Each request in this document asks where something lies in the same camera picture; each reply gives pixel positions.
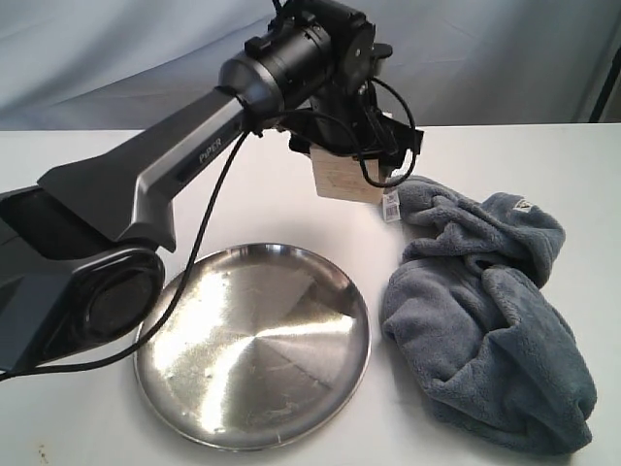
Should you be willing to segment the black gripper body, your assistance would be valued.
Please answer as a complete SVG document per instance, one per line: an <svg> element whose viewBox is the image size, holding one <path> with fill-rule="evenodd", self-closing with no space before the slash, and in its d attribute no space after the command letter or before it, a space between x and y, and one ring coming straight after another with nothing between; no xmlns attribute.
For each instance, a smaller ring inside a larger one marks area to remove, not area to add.
<svg viewBox="0 0 621 466"><path fill-rule="evenodd" d="M344 94L336 84L328 83L298 112L288 119L288 124L316 123L319 147L337 156L356 154L351 136L366 158L382 158L387 152L388 131L382 125L376 89L370 80L350 95Z"/></svg>

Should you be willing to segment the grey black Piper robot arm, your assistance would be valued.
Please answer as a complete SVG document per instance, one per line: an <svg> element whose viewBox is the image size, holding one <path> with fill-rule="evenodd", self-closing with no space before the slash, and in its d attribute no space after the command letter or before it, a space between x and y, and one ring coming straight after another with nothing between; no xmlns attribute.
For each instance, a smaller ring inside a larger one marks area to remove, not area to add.
<svg viewBox="0 0 621 466"><path fill-rule="evenodd" d="M351 158L392 188L423 134L379 108L391 46L336 1L276 2L268 31L221 67L209 93L98 156L49 169L1 196L1 376L72 373L67 357L135 329L164 285L173 199L217 157L271 128L289 147Z"/></svg>

